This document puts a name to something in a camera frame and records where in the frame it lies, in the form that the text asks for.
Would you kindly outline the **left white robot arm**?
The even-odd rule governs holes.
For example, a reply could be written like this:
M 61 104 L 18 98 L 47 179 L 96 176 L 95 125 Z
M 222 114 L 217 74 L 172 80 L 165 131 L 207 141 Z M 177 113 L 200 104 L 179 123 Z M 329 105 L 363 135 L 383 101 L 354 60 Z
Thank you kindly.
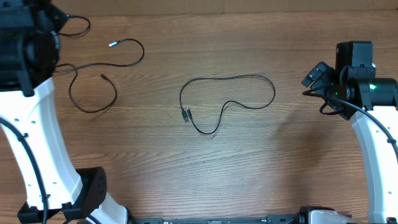
M 55 108 L 53 72 L 68 16 L 50 1 L 1 2 L 1 127 L 24 179 L 21 223 L 134 223 L 107 191 L 102 167 L 76 169 Z

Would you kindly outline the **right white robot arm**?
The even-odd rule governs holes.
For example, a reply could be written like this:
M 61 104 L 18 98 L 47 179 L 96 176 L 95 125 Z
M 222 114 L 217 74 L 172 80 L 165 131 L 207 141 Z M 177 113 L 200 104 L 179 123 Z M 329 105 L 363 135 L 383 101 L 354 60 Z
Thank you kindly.
M 336 45 L 335 67 L 319 62 L 302 80 L 305 96 L 321 110 L 350 121 L 358 138 L 368 186 L 368 222 L 397 223 L 397 81 L 376 77 L 373 44 Z

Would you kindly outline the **black cable silver plug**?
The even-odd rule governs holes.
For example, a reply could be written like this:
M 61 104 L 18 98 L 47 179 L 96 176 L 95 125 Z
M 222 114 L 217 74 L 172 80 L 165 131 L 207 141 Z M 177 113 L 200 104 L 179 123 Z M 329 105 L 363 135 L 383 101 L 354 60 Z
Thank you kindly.
M 67 66 L 67 64 L 64 63 L 64 64 L 57 65 L 57 66 L 55 67 L 56 70 L 54 71 L 54 73 L 70 72 L 70 71 L 72 71 L 72 70 L 79 70 L 79 69 L 82 69 L 82 68 L 87 68 L 87 67 L 92 67 L 92 66 L 132 67 L 132 66 L 137 65 L 138 63 L 140 63 L 140 62 L 144 59 L 144 56 L 145 56 L 145 48 L 144 48 L 144 45 L 143 45 L 140 41 L 138 41 L 137 39 L 126 38 L 126 39 L 116 40 L 116 41 L 113 41 L 113 42 L 109 43 L 109 44 L 108 44 L 108 47 L 109 47 L 109 48 L 112 48 L 112 47 L 115 47 L 115 46 L 117 46 L 117 45 L 119 45 L 120 43 L 123 43 L 123 42 L 135 42 L 135 43 L 137 43 L 137 44 L 141 47 L 141 56 L 140 56 L 137 60 L 135 60 L 135 61 L 133 61 L 133 62 L 131 62 L 131 63 L 125 63 L 125 64 L 120 64 L 120 63 L 106 63 L 106 62 L 95 62 L 95 63 L 87 63 L 87 64 L 84 64 L 84 65 L 79 65 L 79 66 L 77 66 L 77 67 L 74 67 L 73 65 L 71 65 L 71 68 L 63 69 L 63 70 L 57 70 L 57 69 L 60 68 L 60 67 Z

